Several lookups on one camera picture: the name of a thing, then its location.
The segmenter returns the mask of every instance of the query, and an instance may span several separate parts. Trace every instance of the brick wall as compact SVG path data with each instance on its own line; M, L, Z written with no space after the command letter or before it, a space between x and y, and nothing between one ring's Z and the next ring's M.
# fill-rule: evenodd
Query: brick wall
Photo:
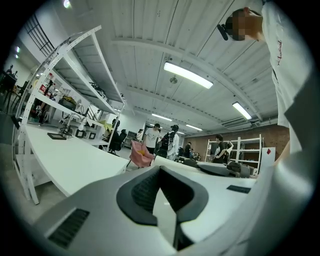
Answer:
M282 151L284 150L286 144L289 141L289 129L285 128L283 126L278 126L276 124L274 125L267 125L263 127L257 127L250 130L245 131L236 131L236 132L229 132L229 133L223 133L223 140L224 141L232 141L237 140L238 137L241 137L241 139L253 139L258 138L259 134L261 134L261 137L264 138L264 147L275 147L275 159L277 159ZM186 146L188 142L191 142L191 147L194 151L198 152L201 156L201 161L205 160L206 153L207 153L207 145L208 140L215 141L216 136L215 135L208 135L208 136L201 136L201 137L188 137L184 139L184 145ZM258 143L252 143L248 145L250 149L258 149L259 144ZM255 153L246 153L245 159L252 159L252 160L258 160L258 154Z

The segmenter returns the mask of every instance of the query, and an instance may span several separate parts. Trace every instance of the white shelving unit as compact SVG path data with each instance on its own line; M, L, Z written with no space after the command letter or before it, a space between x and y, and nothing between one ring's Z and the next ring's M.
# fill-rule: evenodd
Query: white shelving unit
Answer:
M125 106L125 102L122 99L122 96L102 55L96 37L96 32L99 30L101 30L101 26L97 26L91 30L71 36L61 43L56 49L54 49L47 59L34 72L33 77L30 79L29 84L26 87L27 89L24 91L24 94L21 97L15 117L22 117L22 120L18 130L15 127L13 128L12 161L27 199L30 198L30 193L28 191L31 182L30 177L33 177L34 179L34 186L38 186L50 181L50 179L44 175L39 164L37 164L37 160L34 158L33 154L31 154L30 148L26 147L26 126L35 99L38 99L41 102L52 106L53 108L61 110L66 114L71 115L76 113L39 92L41 85L45 84L46 77L53 69L67 84L69 84L75 91L86 98L92 105L96 106L103 112L117 115L116 122L119 121L121 112L115 111L109 104L109 100L122 103L121 111ZM38 79L36 74L43 69L45 70ZM37 79L38 81L36 85L30 89ZM105 95L101 96L92 84L95 84L101 88ZM29 99L24 107L24 111L22 111L25 98L28 94L30 94ZM97 129L100 129L100 132L97 131L96 134L103 134L103 132L101 132L101 129L104 127L103 124L89 119L88 116L86 118L89 123L96 125ZM86 142L92 146L105 145L105 151L108 151L109 143L101 141L101 138L99 137L96 137L92 141L87 140ZM28 171L28 168L26 168L26 165L30 165L32 167L34 166L31 171L31 175L30 171Z
M234 145L237 145L236 149L232 149L231 152L236 152L236 157L231 158L231 161L235 161L236 163L254 163L257 164L257 169L259 170L260 168L260 163L261 163L261 151L262 151L262 143L263 143L263 138L261 138L261 134L259 135L258 138L246 138L246 139L241 139L241 137L238 137L236 140L231 140L231 142ZM207 157L210 157L210 154L208 154L208 151L211 150L211 144L217 143L216 141L213 140L208 140L208 144L206 147L206 152L205 152L205 160L207 160ZM241 148L241 146L245 147L248 144L252 143L259 143L259 149L250 149L250 148ZM242 157L244 156L244 153L257 153L258 154L258 161L255 160L246 160L246 159L240 159L240 155L242 153Z

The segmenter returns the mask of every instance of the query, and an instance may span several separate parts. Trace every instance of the floor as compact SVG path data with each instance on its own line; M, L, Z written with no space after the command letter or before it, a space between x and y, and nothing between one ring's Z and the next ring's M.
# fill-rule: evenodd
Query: floor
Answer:
M11 123L11 120L7 117L3 117L5 122ZM0 166L2 166L1 180L4 189L7 191L7 196L13 203L13 207L16 209L16 213L20 215L22 219L32 225L43 213L48 211L51 207L66 198L66 196L52 183L48 182L37 186L35 188L40 203L35 205L32 200L26 200L18 175L12 164L12 146L11 134L12 128L8 130L2 130L10 138L4 139L5 134L1 133L0 136ZM125 159L129 159L131 150L129 148L122 148L117 151L116 154ZM137 170L138 167L130 162L126 168L127 172ZM155 201L153 215L158 218L158 228L162 232L163 236L168 240L170 244L174 240L174 232L176 226L176 214L170 207L167 199L160 190L157 194Z

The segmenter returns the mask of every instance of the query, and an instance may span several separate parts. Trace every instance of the person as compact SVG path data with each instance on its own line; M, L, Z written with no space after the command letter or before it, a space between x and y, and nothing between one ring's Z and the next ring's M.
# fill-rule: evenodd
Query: person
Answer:
M174 161L176 155L178 155L179 149L179 136L177 131L179 130L178 125L171 126L172 131L168 132L170 140L168 144L168 151L167 151L167 159Z
M194 158L194 149L190 148L189 158Z
M156 123L153 128L148 128L143 136L143 144L145 144L150 154L155 152L157 138L162 138L158 131L160 124Z
M212 163L223 164L224 163L224 154L226 151L224 137L221 134L215 136L215 141L218 142L218 146L215 150Z
M188 142L188 144L184 148L184 156L186 158L190 158L190 148L191 148L191 142Z
M245 7L227 18L225 31L235 41L266 42L270 51L272 80L278 104L278 125L289 128L290 139L280 157L300 151L301 145L285 117L286 110L314 68L313 59L290 19L271 0L263 0L262 15Z
M14 67L14 65L11 65L10 68L6 71L6 73L8 74L12 74L12 68Z
M97 113L94 114L94 119L98 120L99 115L100 115L100 109L98 109Z
M140 129L138 131L138 133L135 135L135 139L138 141L138 142L141 142L142 141L142 135L143 135L143 132L144 130L143 129Z

